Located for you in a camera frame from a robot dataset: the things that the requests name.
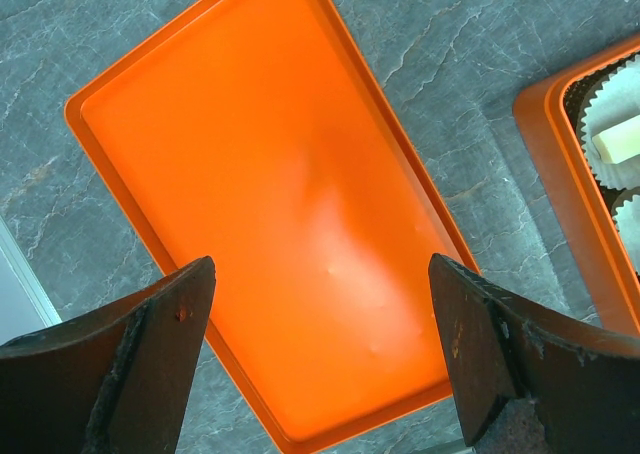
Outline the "orange box lid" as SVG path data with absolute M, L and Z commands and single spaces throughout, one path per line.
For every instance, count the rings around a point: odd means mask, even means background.
M 428 264 L 474 259 L 331 0 L 200 0 L 65 118 L 163 272 L 213 259 L 206 340 L 281 451 L 451 395 Z

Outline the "white chocolate piece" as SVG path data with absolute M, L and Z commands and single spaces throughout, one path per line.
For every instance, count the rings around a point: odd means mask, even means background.
M 609 127 L 592 138 L 600 159 L 606 164 L 620 164 L 639 155 L 639 116 Z

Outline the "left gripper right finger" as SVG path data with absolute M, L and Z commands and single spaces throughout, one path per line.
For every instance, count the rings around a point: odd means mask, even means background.
M 638 338 L 570 318 L 441 254 L 429 280 L 467 446 L 638 452 Z

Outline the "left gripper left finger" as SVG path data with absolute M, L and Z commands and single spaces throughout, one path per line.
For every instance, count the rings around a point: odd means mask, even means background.
M 3 344 L 2 452 L 175 452 L 215 285 L 205 256 Z

